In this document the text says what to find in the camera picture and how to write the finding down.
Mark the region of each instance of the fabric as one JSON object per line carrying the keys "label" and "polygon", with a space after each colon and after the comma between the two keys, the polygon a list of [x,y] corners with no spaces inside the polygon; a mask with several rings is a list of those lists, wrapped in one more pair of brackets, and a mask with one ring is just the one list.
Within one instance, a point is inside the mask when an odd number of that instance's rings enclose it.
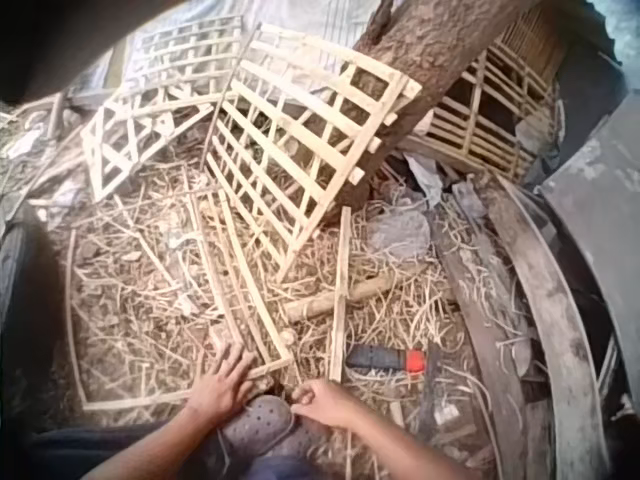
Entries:
{"label": "fabric", "polygon": [[327,478],[307,460],[298,457],[261,457],[251,464],[243,480],[319,480]]}

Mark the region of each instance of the wooden plank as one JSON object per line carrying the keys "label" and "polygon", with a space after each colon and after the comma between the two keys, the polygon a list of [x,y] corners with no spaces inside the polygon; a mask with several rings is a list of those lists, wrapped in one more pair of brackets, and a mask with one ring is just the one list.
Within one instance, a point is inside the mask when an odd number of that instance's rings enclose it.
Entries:
{"label": "wooden plank", "polygon": [[342,382],[344,363],[347,296],[349,295],[349,251],[351,244],[351,207],[342,207],[340,217],[340,239],[336,261],[336,290],[333,305],[333,327],[331,329],[331,350],[329,355],[329,380]]}
{"label": "wooden plank", "polygon": [[[524,432],[517,427],[520,424],[519,419],[524,415],[522,388],[513,360],[501,359],[497,348],[498,342],[505,341],[508,337],[502,328],[487,316],[480,303],[468,295],[468,292],[473,290],[476,280],[469,270],[468,260],[465,261],[461,255],[460,247],[443,228],[446,215],[441,205],[436,207],[431,218],[433,242],[447,272],[449,284],[458,299],[482,374],[482,382],[490,395],[490,410],[493,414],[496,444],[499,458],[502,460],[504,478],[524,479],[526,445]],[[482,261],[473,250],[465,252],[473,258],[475,265],[482,266]],[[489,308],[496,311],[495,300],[490,296],[487,296],[486,300]]]}
{"label": "wooden plank", "polygon": [[529,403],[525,407],[527,425],[527,480],[552,478],[553,412],[550,400]]}
{"label": "wooden plank", "polygon": [[557,478],[603,478],[608,456],[582,320],[560,267],[513,188],[498,177],[479,193],[513,261],[545,350],[553,394]]}
{"label": "wooden plank", "polygon": [[278,329],[273,323],[271,314],[269,313],[269,310],[267,309],[267,306],[262,299],[260,290],[258,289],[258,286],[253,279],[253,274],[251,273],[251,269],[249,268],[247,259],[245,258],[244,252],[242,251],[242,245],[240,245],[240,240],[238,239],[238,235],[236,233],[235,222],[233,220],[233,215],[231,214],[231,209],[229,208],[229,203],[227,202],[226,195],[223,191],[219,191],[218,196],[220,197],[220,204],[222,206],[222,213],[224,215],[225,224],[227,225],[227,232],[229,233],[229,238],[231,239],[231,247],[233,248],[233,252],[238,262],[238,267],[240,268],[240,273],[242,274],[242,278],[247,285],[249,295],[251,296],[254,306],[258,311],[260,320],[262,320],[262,324],[269,333],[271,341],[275,345],[276,350],[280,354],[280,357],[282,357],[283,359],[291,358],[291,352],[289,352],[289,349],[280,338],[280,333],[278,333]]}

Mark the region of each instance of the debris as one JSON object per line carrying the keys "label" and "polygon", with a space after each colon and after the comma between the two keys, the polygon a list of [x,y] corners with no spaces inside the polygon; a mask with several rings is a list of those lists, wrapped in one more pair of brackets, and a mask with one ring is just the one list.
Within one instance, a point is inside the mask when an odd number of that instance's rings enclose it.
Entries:
{"label": "debris", "polygon": [[82,117],[70,108],[65,108],[62,112],[62,122],[64,124],[64,131],[70,132],[82,123]]}
{"label": "debris", "polygon": [[480,468],[494,459],[493,446],[489,444],[471,455],[471,457],[469,457],[465,462],[465,466],[467,468]]}
{"label": "debris", "polygon": [[438,425],[444,425],[445,423],[458,418],[460,416],[460,411],[453,403],[443,402],[436,405],[433,416],[435,417]]}
{"label": "debris", "polygon": [[453,185],[453,196],[460,205],[460,208],[464,213],[474,220],[479,220],[487,214],[487,209],[476,195],[473,189],[473,183],[471,179],[467,179],[464,182],[459,182]]}
{"label": "debris", "polygon": [[369,248],[398,260],[425,255],[431,242],[429,223],[415,210],[392,208],[367,225]]}
{"label": "debris", "polygon": [[24,122],[24,129],[33,130],[33,128],[38,124],[44,125],[44,120],[47,118],[48,115],[49,115],[49,112],[46,110],[38,110],[36,112],[33,112],[31,115],[27,117],[27,120]]}
{"label": "debris", "polygon": [[8,158],[9,160],[13,160],[20,155],[24,155],[25,153],[29,153],[33,149],[33,145],[36,140],[38,140],[42,133],[44,132],[44,124],[38,123],[33,126],[31,130],[28,130],[24,133],[19,139],[15,142],[7,145],[2,151],[2,157]]}
{"label": "debris", "polygon": [[418,153],[405,152],[404,156],[418,185],[427,196],[429,208],[435,207],[440,203],[442,195],[442,179],[438,175],[435,160],[425,158]]}
{"label": "debris", "polygon": [[142,256],[142,252],[137,250],[134,252],[127,253],[126,255],[123,255],[120,258],[125,262],[137,262],[138,260],[140,260],[141,256]]}

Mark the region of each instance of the tree trunk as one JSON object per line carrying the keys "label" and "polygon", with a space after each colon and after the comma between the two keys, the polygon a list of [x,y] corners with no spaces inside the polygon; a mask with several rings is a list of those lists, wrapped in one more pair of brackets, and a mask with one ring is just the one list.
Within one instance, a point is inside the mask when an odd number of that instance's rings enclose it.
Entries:
{"label": "tree trunk", "polygon": [[[386,156],[409,134],[460,77],[467,66],[518,16],[538,0],[406,0],[391,13],[392,0],[381,0],[355,50],[389,65],[422,85],[420,94],[379,131],[375,154],[365,152],[359,166],[366,175],[345,184],[337,203],[358,209],[367,200],[368,180]],[[360,79],[360,88],[375,88]]]}

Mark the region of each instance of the trash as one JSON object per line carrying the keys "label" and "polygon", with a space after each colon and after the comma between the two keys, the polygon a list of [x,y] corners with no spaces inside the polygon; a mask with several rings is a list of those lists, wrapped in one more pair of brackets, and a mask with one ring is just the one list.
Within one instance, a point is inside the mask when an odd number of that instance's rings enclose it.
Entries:
{"label": "trash", "polygon": [[476,195],[470,179],[456,183],[452,190],[456,202],[467,216],[478,220],[487,214],[487,209]]}
{"label": "trash", "polygon": [[62,123],[64,124],[64,130],[70,132],[82,123],[82,117],[70,108],[65,108],[62,112]]}
{"label": "trash", "polygon": [[136,251],[136,252],[127,253],[126,255],[123,255],[122,257],[120,257],[120,259],[124,260],[125,262],[137,262],[138,260],[140,260],[141,256],[142,256],[142,252]]}
{"label": "trash", "polygon": [[400,207],[374,218],[367,226],[369,248],[398,260],[425,255],[431,242],[430,233],[422,213]]}
{"label": "trash", "polygon": [[35,141],[42,135],[42,132],[44,132],[44,125],[42,123],[34,125],[31,130],[27,131],[18,140],[7,145],[0,156],[13,160],[20,155],[29,153]]}
{"label": "trash", "polygon": [[423,194],[411,190],[405,185],[398,185],[395,180],[380,185],[382,199],[395,207],[414,207],[420,212],[426,212],[426,198]]}
{"label": "trash", "polygon": [[460,411],[453,403],[442,403],[436,405],[433,412],[438,425],[444,425],[447,422],[455,420],[460,416]]}
{"label": "trash", "polygon": [[45,118],[47,118],[47,115],[49,115],[49,112],[47,112],[46,110],[38,110],[37,112],[33,112],[31,115],[29,115],[29,117],[27,118],[27,121],[24,122],[24,129],[32,130],[33,127],[35,127],[37,124],[44,123],[44,120]]}
{"label": "trash", "polygon": [[429,131],[429,127],[431,126],[431,121],[433,120],[433,108],[427,112],[427,114],[422,117],[422,120],[418,122],[418,124],[413,127],[413,133],[417,135],[426,135]]}
{"label": "trash", "polygon": [[429,208],[440,203],[442,196],[442,179],[438,175],[436,162],[431,158],[423,157],[417,153],[404,154],[409,168],[418,181],[418,185],[427,197]]}
{"label": "trash", "polygon": [[73,205],[76,195],[84,188],[83,178],[83,174],[68,177],[51,197],[56,206],[49,208],[47,212],[48,231],[57,228],[69,212],[69,207]]}

